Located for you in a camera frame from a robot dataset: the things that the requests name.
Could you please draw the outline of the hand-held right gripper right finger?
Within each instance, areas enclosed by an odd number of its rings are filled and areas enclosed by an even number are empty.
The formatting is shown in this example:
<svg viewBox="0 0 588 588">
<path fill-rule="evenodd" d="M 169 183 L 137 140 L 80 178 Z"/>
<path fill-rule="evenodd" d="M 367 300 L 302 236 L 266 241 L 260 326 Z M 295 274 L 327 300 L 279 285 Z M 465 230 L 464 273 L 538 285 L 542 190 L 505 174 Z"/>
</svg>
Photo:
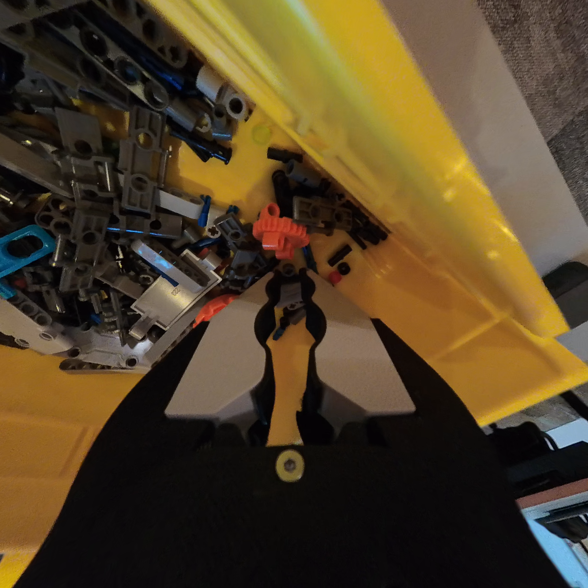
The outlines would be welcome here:
<svg viewBox="0 0 588 588">
<path fill-rule="evenodd" d="M 415 403 L 371 317 L 315 272 L 303 274 L 306 330 L 313 337 L 303 428 L 334 437 L 351 422 L 411 415 Z"/>
</svg>

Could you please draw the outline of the pile of building block parts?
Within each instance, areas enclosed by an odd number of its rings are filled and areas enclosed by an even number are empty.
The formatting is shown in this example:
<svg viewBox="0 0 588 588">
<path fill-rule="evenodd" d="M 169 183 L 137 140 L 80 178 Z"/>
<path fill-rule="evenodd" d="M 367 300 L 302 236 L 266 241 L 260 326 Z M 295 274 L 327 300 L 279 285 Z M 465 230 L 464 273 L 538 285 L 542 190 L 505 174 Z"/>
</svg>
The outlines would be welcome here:
<svg viewBox="0 0 588 588">
<path fill-rule="evenodd" d="M 1 1 L 1 237 L 56 241 L 6 278 L 1 347 L 146 372 L 273 271 L 236 202 L 169 181 L 180 146 L 229 165 L 254 109 L 154 1 Z"/>
</svg>

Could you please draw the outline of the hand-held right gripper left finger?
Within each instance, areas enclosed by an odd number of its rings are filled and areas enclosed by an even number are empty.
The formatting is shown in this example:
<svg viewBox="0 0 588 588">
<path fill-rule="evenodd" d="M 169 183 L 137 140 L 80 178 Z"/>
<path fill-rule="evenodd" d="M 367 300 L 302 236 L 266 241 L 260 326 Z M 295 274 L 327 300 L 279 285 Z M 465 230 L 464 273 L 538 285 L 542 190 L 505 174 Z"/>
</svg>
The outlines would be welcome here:
<svg viewBox="0 0 588 588">
<path fill-rule="evenodd" d="M 234 424 L 267 442 L 275 378 L 267 340 L 275 322 L 276 273 L 262 277 L 207 322 L 166 416 Z"/>
</svg>

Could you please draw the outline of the yellow plastic bin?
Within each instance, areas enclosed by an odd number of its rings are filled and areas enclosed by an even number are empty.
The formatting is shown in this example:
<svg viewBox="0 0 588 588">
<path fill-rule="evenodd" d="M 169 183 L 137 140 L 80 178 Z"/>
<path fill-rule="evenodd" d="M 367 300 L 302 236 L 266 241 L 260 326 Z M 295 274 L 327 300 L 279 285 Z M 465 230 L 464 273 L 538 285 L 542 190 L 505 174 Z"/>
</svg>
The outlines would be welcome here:
<svg viewBox="0 0 588 588">
<path fill-rule="evenodd" d="M 1 349 L 1 586 L 565 587 L 478 424 L 587 378 L 563 316 L 380 1 L 156 1 L 391 233 L 326 303 L 375 319 L 424 408 L 386 445 L 193 450 L 147 375 Z"/>
</svg>

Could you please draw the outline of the orange toothed gear piece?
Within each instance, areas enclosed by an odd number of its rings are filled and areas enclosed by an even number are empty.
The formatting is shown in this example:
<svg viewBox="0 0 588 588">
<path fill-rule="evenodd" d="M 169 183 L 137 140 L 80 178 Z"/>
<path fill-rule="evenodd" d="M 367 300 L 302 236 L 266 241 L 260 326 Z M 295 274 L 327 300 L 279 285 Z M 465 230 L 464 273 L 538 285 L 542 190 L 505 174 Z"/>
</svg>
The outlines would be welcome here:
<svg viewBox="0 0 588 588">
<path fill-rule="evenodd" d="M 310 244 L 306 227 L 297 224 L 289 217 L 281 217 L 281 210 L 276 203 L 267 204 L 259 213 L 253 224 L 253 237 L 260 241 L 262 248 L 272 251 L 278 260 L 291 260 L 295 249 Z"/>
</svg>

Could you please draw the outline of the teal paddle piece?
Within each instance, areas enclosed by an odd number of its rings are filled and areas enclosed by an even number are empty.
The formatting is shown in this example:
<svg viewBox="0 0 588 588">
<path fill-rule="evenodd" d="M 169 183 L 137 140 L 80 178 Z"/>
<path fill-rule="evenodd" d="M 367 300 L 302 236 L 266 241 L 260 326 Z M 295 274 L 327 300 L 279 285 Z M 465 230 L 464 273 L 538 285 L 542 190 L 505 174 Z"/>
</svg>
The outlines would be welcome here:
<svg viewBox="0 0 588 588">
<path fill-rule="evenodd" d="M 6 278 L 55 252 L 55 239 L 37 224 L 30 224 L 1 238 L 1 298 L 9 300 L 17 291 Z"/>
</svg>

